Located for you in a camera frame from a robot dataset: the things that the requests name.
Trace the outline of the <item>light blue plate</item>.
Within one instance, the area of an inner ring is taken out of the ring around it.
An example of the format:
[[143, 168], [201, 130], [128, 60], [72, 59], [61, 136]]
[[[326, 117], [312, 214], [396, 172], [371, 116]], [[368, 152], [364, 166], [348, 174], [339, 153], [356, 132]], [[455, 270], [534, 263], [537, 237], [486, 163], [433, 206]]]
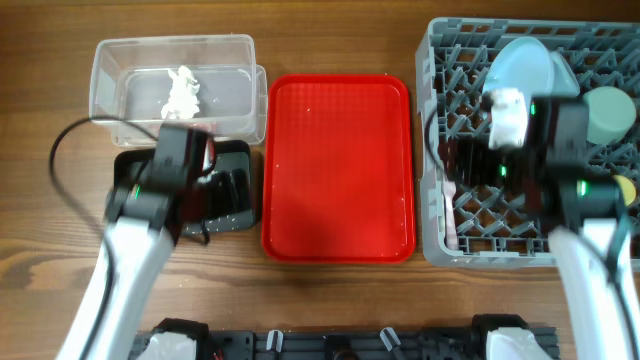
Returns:
[[550, 52], [537, 39], [521, 37], [511, 41], [492, 62], [483, 93], [517, 88], [525, 95], [549, 94], [554, 83]]

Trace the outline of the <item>light blue bowl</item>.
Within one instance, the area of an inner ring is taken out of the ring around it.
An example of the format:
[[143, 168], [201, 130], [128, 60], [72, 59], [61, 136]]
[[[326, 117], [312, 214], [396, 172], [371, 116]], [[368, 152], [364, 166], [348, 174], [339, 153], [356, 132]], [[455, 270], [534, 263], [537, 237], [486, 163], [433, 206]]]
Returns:
[[554, 84], [551, 94], [554, 96], [578, 96], [580, 86], [567, 60], [558, 52], [551, 52], [554, 69]]

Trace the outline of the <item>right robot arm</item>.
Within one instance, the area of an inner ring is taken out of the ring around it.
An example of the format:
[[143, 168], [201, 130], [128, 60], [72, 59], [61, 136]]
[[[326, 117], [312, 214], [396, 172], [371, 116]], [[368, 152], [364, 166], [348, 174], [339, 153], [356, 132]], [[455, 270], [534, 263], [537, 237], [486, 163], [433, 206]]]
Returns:
[[483, 94], [487, 139], [448, 141], [436, 164], [463, 189], [496, 185], [525, 197], [561, 275], [577, 353], [639, 356], [639, 304], [630, 245], [633, 224], [620, 183], [588, 165], [589, 109], [580, 97], [516, 89]]

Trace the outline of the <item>red snack wrapper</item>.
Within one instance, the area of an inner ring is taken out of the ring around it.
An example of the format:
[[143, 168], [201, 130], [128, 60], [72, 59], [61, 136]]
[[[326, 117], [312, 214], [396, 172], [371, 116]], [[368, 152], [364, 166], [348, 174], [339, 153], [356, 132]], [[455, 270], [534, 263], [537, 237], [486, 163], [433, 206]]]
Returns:
[[215, 125], [211, 123], [184, 123], [184, 126], [187, 128], [198, 129], [206, 132], [213, 132], [215, 130]]

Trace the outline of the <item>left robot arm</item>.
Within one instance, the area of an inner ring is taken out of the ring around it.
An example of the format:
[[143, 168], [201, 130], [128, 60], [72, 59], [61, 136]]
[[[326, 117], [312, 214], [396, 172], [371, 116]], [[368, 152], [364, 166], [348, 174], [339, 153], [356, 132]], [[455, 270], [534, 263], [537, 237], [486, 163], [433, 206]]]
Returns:
[[125, 359], [152, 287], [183, 236], [233, 231], [253, 218], [251, 151], [242, 140], [163, 125], [153, 147], [114, 160], [99, 256], [60, 359]]

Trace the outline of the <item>white tissue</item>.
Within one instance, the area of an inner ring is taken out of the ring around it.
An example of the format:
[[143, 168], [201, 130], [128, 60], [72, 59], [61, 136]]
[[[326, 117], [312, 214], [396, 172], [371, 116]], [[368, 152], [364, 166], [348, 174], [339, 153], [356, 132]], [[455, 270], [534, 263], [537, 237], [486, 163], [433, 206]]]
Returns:
[[172, 80], [167, 103], [161, 109], [164, 120], [192, 119], [199, 111], [198, 92], [200, 83], [193, 72], [182, 65], [177, 71], [167, 70]]

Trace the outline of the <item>mint green bowl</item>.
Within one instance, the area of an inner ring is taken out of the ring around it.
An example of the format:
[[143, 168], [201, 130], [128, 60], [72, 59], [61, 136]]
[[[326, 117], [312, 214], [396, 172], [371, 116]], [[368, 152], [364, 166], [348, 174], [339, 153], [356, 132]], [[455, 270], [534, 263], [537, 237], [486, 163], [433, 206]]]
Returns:
[[636, 119], [636, 107], [624, 91], [602, 86], [587, 92], [583, 99], [589, 108], [587, 141], [608, 145], [620, 141]]

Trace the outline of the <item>yellow plastic cup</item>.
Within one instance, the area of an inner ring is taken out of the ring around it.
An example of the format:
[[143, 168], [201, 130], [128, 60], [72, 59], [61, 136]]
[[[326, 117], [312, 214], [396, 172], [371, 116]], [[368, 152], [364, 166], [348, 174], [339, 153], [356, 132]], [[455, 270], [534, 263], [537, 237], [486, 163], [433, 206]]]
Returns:
[[621, 189], [624, 204], [627, 207], [630, 207], [637, 198], [637, 190], [635, 184], [629, 178], [622, 175], [614, 175], [613, 179], [617, 182]]

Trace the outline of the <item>white plastic fork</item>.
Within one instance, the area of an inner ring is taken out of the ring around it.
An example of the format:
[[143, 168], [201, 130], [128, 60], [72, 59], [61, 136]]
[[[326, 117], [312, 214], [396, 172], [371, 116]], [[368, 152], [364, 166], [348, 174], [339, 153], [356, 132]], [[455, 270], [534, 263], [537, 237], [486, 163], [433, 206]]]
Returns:
[[457, 250], [459, 247], [453, 207], [453, 197], [455, 194], [456, 184], [452, 181], [445, 180], [443, 182], [445, 244], [450, 250]]

